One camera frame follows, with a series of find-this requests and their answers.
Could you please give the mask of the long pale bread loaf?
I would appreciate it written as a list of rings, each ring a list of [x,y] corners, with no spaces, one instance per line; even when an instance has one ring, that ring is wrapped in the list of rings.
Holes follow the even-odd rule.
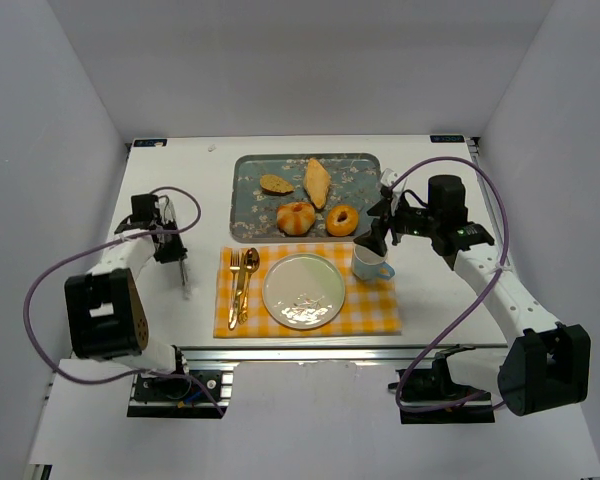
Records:
[[[322,210],[326,206],[330,185],[330,174],[317,159],[310,158],[303,186],[316,209]]]

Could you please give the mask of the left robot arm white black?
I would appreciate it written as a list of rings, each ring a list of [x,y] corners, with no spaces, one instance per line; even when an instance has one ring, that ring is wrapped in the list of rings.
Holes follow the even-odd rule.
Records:
[[[64,285],[72,348],[80,359],[115,361],[134,370],[185,374],[181,351],[150,336],[136,286],[143,267],[184,266],[187,259],[169,197],[131,198],[131,215],[115,230],[122,242],[107,247],[99,263]]]

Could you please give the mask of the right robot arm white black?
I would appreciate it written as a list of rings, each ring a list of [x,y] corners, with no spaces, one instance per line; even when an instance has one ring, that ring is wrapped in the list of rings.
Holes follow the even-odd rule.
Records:
[[[505,268],[493,237],[468,218],[466,190],[455,175],[428,181],[425,201],[410,205],[397,174],[381,177],[381,198],[368,211],[368,232],[355,239],[363,253],[387,254],[385,239],[428,238],[433,250],[476,293],[502,332],[505,352],[455,346],[435,354],[429,369],[404,373],[395,387],[407,412],[453,408],[465,397],[491,394],[517,416],[584,401],[591,339],[580,325],[565,325]]]

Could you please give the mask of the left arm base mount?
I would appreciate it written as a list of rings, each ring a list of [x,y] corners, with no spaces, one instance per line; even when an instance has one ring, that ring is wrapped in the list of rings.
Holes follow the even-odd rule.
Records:
[[[147,375],[133,379],[127,416],[142,419],[221,419],[231,398],[236,362],[219,351],[185,349],[185,370],[192,380]]]

